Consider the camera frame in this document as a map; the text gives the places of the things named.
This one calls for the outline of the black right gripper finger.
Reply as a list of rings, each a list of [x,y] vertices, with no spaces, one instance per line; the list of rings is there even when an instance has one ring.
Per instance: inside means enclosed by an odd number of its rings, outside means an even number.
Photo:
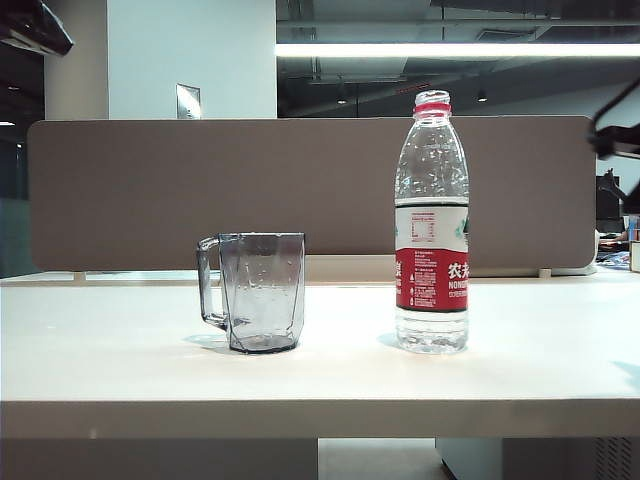
[[[600,160],[614,156],[639,158],[638,125],[632,127],[609,126],[601,130],[594,130],[589,134],[588,142]]]

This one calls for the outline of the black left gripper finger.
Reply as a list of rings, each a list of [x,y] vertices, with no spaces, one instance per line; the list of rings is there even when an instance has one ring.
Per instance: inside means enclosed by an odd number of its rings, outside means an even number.
[[[1,0],[1,42],[43,56],[65,56],[74,46],[60,19],[38,0]]]

